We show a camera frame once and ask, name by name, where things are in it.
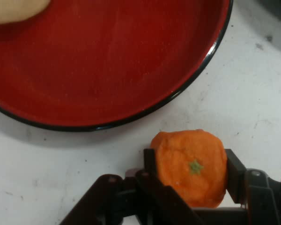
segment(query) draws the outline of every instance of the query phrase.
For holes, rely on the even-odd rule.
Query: orange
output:
[[[157,174],[190,207],[217,207],[227,185],[227,155],[221,140],[203,130],[160,132],[151,142]]]

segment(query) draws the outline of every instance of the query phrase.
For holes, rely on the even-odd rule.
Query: red bowl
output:
[[[53,0],[0,26],[0,111],[64,131],[143,117],[198,77],[231,9],[232,0]]]

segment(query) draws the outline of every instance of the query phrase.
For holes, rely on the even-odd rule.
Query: countertop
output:
[[[198,128],[221,138],[246,167],[281,179],[279,1],[236,0],[207,68],[180,96],[140,120],[62,133],[0,113],[0,225],[57,225],[100,175],[142,167],[142,149],[160,130]],[[226,195],[221,206],[232,205]]]

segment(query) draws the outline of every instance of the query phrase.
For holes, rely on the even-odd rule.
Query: metal screw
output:
[[[252,175],[258,177],[261,175],[261,173],[259,171],[254,170],[252,171]]]
[[[109,179],[108,179],[108,182],[110,182],[110,183],[115,183],[116,181],[117,181],[117,179],[114,177],[109,177]]]

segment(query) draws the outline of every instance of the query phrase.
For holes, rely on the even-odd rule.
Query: plate rim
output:
[[[126,118],[120,119],[120,120],[115,120],[115,121],[111,121],[111,122],[107,122],[107,123],[103,123],[103,124],[85,125],[85,126],[61,126],[61,125],[50,125],[50,124],[40,123],[40,122],[28,120],[24,117],[15,115],[12,112],[4,109],[1,106],[0,106],[0,112],[14,120],[17,120],[21,123],[24,123],[24,124],[27,124],[27,125],[30,125],[33,127],[47,129],[47,130],[54,130],[54,131],[65,131],[65,132],[88,132],[88,131],[109,129],[109,128],[114,128],[114,127],[118,127],[118,126],[130,123],[130,122],[138,120],[142,117],[145,117],[145,116],[153,113],[154,111],[160,109],[161,107],[165,106],[167,103],[169,103],[174,98],[176,98],[178,95],[180,95],[202,73],[202,71],[205,69],[205,67],[208,65],[208,63],[213,58],[215,52],[217,51],[218,47],[220,46],[220,43],[222,42],[222,39],[226,33],[226,30],[227,30],[227,27],[228,27],[228,24],[230,21],[232,7],[233,7],[233,0],[229,0],[228,11],[227,11],[227,15],[226,15],[226,19],[225,19],[223,28],[221,29],[217,40],[214,42],[213,46],[210,48],[210,51],[209,51],[210,53],[208,52],[208,54],[206,55],[206,57],[200,64],[199,68],[192,74],[192,76],[188,80],[186,80],[179,88],[177,88],[175,91],[173,91],[170,95],[163,98],[156,104],[150,106],[149,108],[143,110],[142,112],[138,112],[132,116],[129,116],[129,117],[126,117]]]

